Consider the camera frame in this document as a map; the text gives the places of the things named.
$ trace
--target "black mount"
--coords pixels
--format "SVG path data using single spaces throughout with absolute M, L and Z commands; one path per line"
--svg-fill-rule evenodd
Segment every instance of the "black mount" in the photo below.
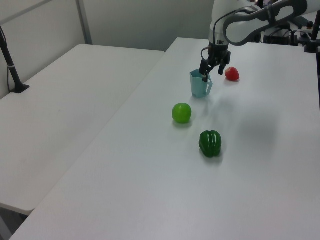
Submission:
M 15 88 L 12 90 L 13 93 L 20 94 L 26 89 L 28 89 L 30 86 L 24 85 L 19 78 L 18 72 L 16 70 L 16 67 L 14 65 L 14 62 L 11 58 L 7 41 L 4 32 L 2 31 L 2 28 L 0 27 L 0 47 L 3 53 L 3 56 L 5 58 L 6 64 L 10 70 L 10 73 L 12 75 L 13 81 L 15 83 Z
M 317 39 L 318 33 L 320 29 L 320 11 L 316 14 L 316 19 L 313 25 L 313 31 L 311 38 L 309 38 L 306 34 L 305 37 L 299 38 L 299 43 L 304 45 L 304 52 L 305 53 L 318 53 L 318 47 L 320 47 L 320 40 Z

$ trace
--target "white wall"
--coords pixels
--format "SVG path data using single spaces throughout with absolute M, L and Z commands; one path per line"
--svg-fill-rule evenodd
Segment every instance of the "white wall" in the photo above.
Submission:
M 76 0 L 50 1 L 3 24 L 2 29 L 22 82 L 85 43 Z M 0 52 L 0 99 L 6 94 L 7 63 Z
M 166 51 L 208 39 L 214 0 L 83 0 L 95 45 Z

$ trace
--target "floor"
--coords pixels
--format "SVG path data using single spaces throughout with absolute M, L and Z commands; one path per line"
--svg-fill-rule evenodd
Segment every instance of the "floor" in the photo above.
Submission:
M 0 207 L 0 240 L 8 240 L 27 219 L 27 216 Z

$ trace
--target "green bell pepper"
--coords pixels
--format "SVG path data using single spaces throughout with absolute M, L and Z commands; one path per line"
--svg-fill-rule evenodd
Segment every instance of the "green bell pepper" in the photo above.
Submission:
M 208 157 L 217 157 L 221 152 L 222 139 L 217 131 L 204 131 L 200 134 L 199 147 Z

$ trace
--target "cup handle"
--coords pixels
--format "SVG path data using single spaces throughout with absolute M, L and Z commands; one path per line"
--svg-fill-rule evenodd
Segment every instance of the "cup handle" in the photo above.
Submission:
M 209 85 L 208 89 L 206 90 L 206 93 L 205 95 L 208 96 L 210 94 L 210 91 L 211 91 L 211 88 L 212 88 L 212 81 L 209 81 L 207 82 L 207 84 Z

